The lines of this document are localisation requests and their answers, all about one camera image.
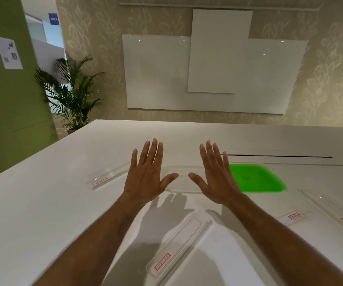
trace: leaf pattern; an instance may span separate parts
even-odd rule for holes
[[[56,0],[67,54],[94,57],[88,74],[102,105],[92,118],[343,126],[343,1],[336,0]],[[191,36],[189,8],[119,6],[119,2],[321,7],[319,12],[254,11],[250,38],[309,40],[284,115],[128,109],[121,34]]]

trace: ceiling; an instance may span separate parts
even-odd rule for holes
[[[55,0],[22,0],[22,4],[26,14],[47,22],[48,13],[57,13]]]

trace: tiled floor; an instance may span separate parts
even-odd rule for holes
[[[63,118],[58,117],[56,115],[52,115],[52,117],[53,117],[54,125],[56,127],[56,132],[57,132],[57,136],[59,137],[59,140],[66,137],[68,133],[65,129],[62,128],[62,124],[61,124],[61,121],[63,120]]]

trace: blue sign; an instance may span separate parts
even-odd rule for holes
[[[48,13],[48,16],[50,17],[51,25],[60,25],[59,18],[57,17],[56,13]]]

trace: wall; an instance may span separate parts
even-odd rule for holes
[[[27,22],[28,25],[28,30],[30,33],[31,38],[34,38],[36,40],[42,41],[42,42],[47,42],[47,38],[45,37],[45,32],[43,28],[43,24],[40,23],[30,23]]]
[[[34,81],[36,60],[20,0],[0,0],[0,37],[15,40],[23,70],[0,57],[0,172],[57,140],[48,103]]]
[[[61,35],[61,28],[59,25],[51,25],[49,22],[43,21],[43,27],[47,43],[64,48],[63,37]]]
[[[320,12],[255,11],[250,38],[309,40],[285,115],[127,108],[121,34],[191,36],[192,9],[124,7],[122,2],[322,6]],[[103,104],[94,117],[242,124],[343,126],[343,0],[56,0],[65,49],[91,54]]]

